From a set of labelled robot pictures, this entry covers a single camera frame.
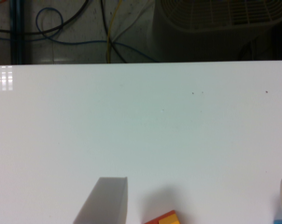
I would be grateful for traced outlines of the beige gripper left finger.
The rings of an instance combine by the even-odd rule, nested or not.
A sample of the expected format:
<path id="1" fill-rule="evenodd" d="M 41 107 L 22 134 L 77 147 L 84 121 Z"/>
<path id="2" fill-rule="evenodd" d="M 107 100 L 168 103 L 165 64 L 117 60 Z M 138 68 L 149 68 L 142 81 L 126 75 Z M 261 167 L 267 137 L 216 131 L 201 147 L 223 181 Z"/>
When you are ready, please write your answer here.
<path id="1" fill-rule="evenodd" d="M 73 224 L 126 224 L 128 179 L 100 177 Z"/>

